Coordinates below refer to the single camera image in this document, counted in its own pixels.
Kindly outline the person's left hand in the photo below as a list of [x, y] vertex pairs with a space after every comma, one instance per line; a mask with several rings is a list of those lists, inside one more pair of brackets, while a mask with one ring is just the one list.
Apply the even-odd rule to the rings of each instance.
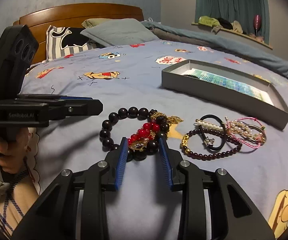
[[17, 133], [15, 142], [7, 143], [0, 139], [0, 166], [11, 174], [18, 173], [23, 166], [28, 145], [28, 128], [21, 128]]

